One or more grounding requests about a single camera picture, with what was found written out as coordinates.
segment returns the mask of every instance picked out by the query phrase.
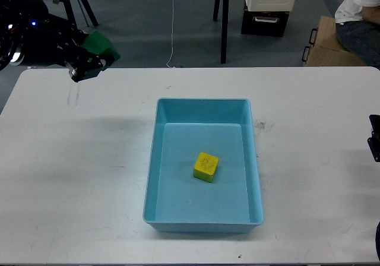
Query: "yellow block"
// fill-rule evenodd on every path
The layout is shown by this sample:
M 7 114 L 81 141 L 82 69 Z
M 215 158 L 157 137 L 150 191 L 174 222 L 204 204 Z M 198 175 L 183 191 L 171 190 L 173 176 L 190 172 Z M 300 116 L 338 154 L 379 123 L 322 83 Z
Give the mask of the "yellow block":
M 219 158 L 210 154 L 201 152 L 197 162 L 195 162 L 193 176 L 211 183 L 214 178 Z

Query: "white table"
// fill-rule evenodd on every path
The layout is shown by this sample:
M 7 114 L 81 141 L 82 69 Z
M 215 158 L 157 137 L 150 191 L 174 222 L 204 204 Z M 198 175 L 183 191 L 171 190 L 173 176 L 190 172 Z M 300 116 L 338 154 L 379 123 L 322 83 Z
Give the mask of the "white table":
M 156 101 L 251 101 L 265 221 L 249 234 L 143 222 Z M 373 68 L 24 72 L 0 115 L 0 264 L 378 262 Z

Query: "white cable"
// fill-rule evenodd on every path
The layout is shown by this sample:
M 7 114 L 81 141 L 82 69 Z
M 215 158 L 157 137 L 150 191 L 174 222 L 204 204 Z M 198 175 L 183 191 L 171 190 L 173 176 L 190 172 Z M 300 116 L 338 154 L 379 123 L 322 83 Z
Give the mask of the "white cable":
M 169 62 L 172 60 L 172 57 L 173 57 L 173 31 L 174 31 L 174 0 L 172 0 L 172 53 L 170 54 L 170 58 L 168 60 L 168 62 L 166 63 L 166 66 L 169 67 L 169 68 L 175 68 L 174 66 L 173 67 L 170 67 L 169 65 Z

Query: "tray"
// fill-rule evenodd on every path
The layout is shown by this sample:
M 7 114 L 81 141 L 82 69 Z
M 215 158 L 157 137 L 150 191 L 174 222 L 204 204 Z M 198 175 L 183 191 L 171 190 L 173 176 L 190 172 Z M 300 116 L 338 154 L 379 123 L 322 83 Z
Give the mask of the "tray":
M 219 158 L 211 183 L 193 177 L 201 151 Z M 158 100 L 143 219 L 161 232 L 246 233 L 263 222 L 248 100 Z

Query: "person's arm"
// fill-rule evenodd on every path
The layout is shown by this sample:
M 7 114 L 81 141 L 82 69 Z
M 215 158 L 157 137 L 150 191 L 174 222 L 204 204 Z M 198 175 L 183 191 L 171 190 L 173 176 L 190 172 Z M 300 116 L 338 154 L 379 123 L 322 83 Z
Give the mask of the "person's arm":
M 370 23 L 378 24 L 380 26 L 380 6 L 377 7 L 363 7 L 362 9 L 363 20 Z

